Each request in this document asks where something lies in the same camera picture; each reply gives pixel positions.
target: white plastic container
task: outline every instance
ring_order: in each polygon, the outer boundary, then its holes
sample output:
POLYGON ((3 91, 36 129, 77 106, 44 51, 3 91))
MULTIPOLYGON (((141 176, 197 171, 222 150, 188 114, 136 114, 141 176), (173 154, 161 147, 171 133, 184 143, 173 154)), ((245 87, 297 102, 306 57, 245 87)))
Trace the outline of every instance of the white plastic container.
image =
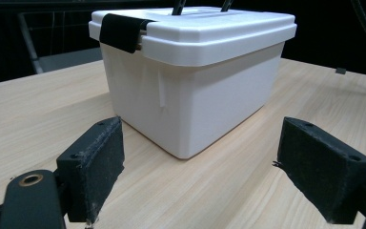
POLYGON ((140 51, 100 44, 113 108, 167 152, 190 158, 265 104, 296 24, 292 15, 272 12, 201 7, 171 13, 96 11, 90 33, 101 40, 107 14, 152 21, 141 32, 140 51))

